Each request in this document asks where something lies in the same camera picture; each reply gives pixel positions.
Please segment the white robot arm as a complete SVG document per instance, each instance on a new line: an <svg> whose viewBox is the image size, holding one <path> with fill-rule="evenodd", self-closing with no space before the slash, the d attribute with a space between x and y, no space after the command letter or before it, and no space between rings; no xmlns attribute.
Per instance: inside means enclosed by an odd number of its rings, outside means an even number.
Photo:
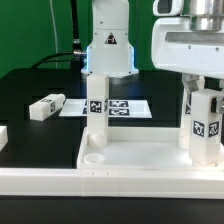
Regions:
<svg viewBox="0 0 224 224"><path fill-rule="evenodd" d="M171 0L152 29L151 58L162 70L224 79L224 0ZM138 73L128 40L128 0L93 0L93 39L87 47L89 112L108 110L108 81Z"/></svg>

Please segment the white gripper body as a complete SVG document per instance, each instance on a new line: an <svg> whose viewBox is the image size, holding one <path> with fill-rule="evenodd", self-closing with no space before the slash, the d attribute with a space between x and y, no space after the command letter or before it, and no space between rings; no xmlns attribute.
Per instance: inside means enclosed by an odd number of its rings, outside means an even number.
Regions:
<svg viewBox="0 0 224 224"><path fill-rule="evenodd" d="M158 19L151 58L157 69L224 79L224 24L220 31L191 31L186 17Z"/></svg>

